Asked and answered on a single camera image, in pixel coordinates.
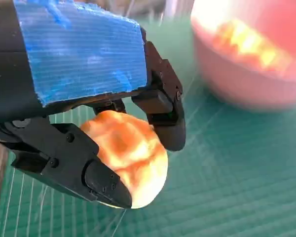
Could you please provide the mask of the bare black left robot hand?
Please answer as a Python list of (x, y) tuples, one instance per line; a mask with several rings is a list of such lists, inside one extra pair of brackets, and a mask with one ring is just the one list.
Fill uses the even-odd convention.
[(136, 21), (73, 0), (0, 0), (0, 144), (90, 202), (150, 204), (185, 146), (183, 87)]

